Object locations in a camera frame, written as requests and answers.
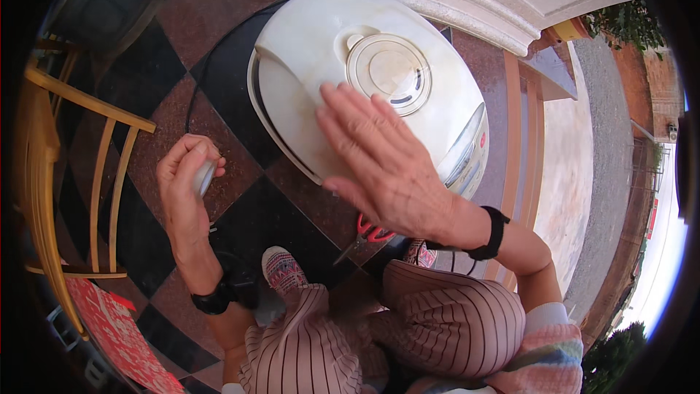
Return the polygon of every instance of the right hand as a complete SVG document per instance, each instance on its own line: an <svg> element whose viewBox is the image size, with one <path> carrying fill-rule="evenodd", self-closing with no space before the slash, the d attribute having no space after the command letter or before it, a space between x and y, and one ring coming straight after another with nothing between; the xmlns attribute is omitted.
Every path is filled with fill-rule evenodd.
<svg viewBox="0 0 700 394"><path fill-rule="evenodd" d="M193 188L195 174L207 159L216 162L215 177L226 160L210 138L186 134L158 162L155 174L165 213L165 232L174 256L196 258L196 247L209 240L209 216Z"/></svg>
<svg viewBox="0 0 700 394"><path fill-rule="evenodd" d="M322 186L376 225L440 241L462 198L442 184L425 146L378 95L368 99L345 82L324 83L320 94L320 129L359 181L328 177Z"/></svg>

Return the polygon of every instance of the checkered tile floor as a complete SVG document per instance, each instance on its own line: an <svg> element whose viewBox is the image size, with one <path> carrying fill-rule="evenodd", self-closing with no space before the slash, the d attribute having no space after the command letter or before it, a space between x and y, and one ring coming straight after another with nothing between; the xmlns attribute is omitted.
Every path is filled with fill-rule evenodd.
<svg viewBox="0 0 700 394"><path fill-rule="evenodd" d="M166 0L97 85L87 56L71 76L71 85L157 125L154 134L139 133L122 193L117 253L129 277L97 284L134 303L136 324L156 356L195 394L221 389L223 353L175 268L162 226L155 166L184 134L188 102L206 53L246 16L274 1ZM381 251L361 269L352 259L331 267L339 249L354 240L357 212L298 171L267 135L250 105L247 64L268 18L251 19L226 39L199 83L190 130L210 136L227 160L226 175L214 181L205 197L217 228L211 234L211 246L217 252L234 252L254 265L267 247L283 246L311 282L329 289L352 274L379 275L390 258L400 255L399 249ZM500 206L507 140L503 51L452 28L436 27L460 52L484 93L492 146L475 200ZM102 117L70 103L63 105L59 115L62 157L55 167L56 228L62 256L72 264L84 263L89 252L86 205L103 125ZM126 128L115 129L107 157L100 195L100 250L106 250L111 180L126 133ZM454 258L448 253L439 257L436 266L467 272L471 263L466 256Z"/></svg>

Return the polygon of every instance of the concrete ground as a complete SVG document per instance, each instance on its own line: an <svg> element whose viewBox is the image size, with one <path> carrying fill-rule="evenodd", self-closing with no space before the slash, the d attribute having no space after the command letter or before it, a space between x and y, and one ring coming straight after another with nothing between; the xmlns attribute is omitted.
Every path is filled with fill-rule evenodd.
<svg viewBox="0 0 700 394"><path fill-rule="evenodd" d="M591 107L571 42L578 100L545 101L545 153L535 232L552 250L564 295L584 245L593 189Z"/></svg>
<svg viewBox="0 0 700 394"><path fill-rule="evenodd" d="M608 273L625 221L632 132L622 81L606 42L579 39L573 45L586 82L594 139L591 211L564 297L569 317L581 322Z"/></svg>

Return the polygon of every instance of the metal pole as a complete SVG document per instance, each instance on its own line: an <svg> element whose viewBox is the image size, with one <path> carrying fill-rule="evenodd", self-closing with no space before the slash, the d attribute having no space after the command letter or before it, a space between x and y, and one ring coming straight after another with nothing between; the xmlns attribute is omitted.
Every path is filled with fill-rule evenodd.
<svg viewBox="0 0 700 394"><path fill-rule="evenodd" d="M638 129L639 131L642 131L642 134L644 134L645 136L647 136L647 138L648 138L649 140L651 140L652 142L656 143L656 139L654 138L654 136L652 136L651 134L649 134L649 131L645 130L640 124L638 124L638 123L635 122L634 120L629 119L629 121L632 122L632 125L634 125L635 127L637 127L637 129Z"/></svg>

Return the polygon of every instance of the finger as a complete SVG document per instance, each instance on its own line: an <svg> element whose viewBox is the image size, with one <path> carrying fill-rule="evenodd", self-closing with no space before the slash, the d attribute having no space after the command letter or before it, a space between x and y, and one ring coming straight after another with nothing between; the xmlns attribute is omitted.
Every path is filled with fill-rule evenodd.
<svg viewBox="0 0 700 394"><path fill-rule="evenodd" d="M221 157L221 153L215 146L214 142L206 136L198 136L196 134L185 134L180 138L180 140L175 143L175 145L170 149L170 151L158 162L156 168L156 176L160 179L173 179L175 173L177 172L180 160L187 155L187 153L195 148L199 142L204 141L207 144L208 152L207 157L211 160L217 160Z"/></svg>
<svg viewBox="0 0 700 394"><path fill-rule="evenodd" d="M397 150L404 154L404 160L406 157L413 154L413 149L418 143L412 135L412 132L404 121L398 117L394 109L384 101L384 99L374 94L370 100L370 103L376 110L376 116L381 118L381 121L377 121L377 126L380 128L381 133Z"/></svg>
<svg viewBox="0 0 700 394"><path fill-rule="evenodd" d="M322 105L317 108L316 121L319 123L320 130L328 138L330 146L350 166L357 179L367 184L374 183L382 177L384 171L380 165L345 134L328 107Z"/></svg>
<svg viewBox="0 0 700 394"><path fill-rule="evenodd" d="M381 134L369 115L355 107L345 92L321 85L320 93L327 106L333 110L338 123L347 135L363 150L388 170L396 170L403 158L397 149Z"/></svg>
<svg viewBox="0 0 700 394"><path fill-rule="evenodd" d="M196 146L185 154L180 160L180 164L173 180L176 189L192 189L195 181L195 174L205 164L209 153L209 146L205 140L200 140Z"/></svg>
<svg viewBox="0 0 700 394"><path fill-rule="evenodd" d="M378 220L377 211L370 200L368 193L359 185L343 177L328 177L321 185L324 189L336 192L338 196L355 206L367 218L375 222Z"/></svg>
<svg viewBox="0 0 700 394"><path fill-rule="evenodd" d="M378 94L373 94L370 101L377 111L380 112L389 122L393 130L395 130L404 140L410 142L411 144L416 142L420 143L420 141L413 134L413 131L411 131L411 128L409 128L406 122L401 119L396 110L393 109L391 104L388 103L386 99L382 98Z"/></svg>
<svg viewBox="0 0 700 394"><path fill-rule="evenodd" d="M357 109L365 113L368 117L372 118L378 114L377 109L372 106L372 102L369 100L369 98L355 90L347 82L341 82L338 84L337 90L338 92L343 93Z"/></svg>

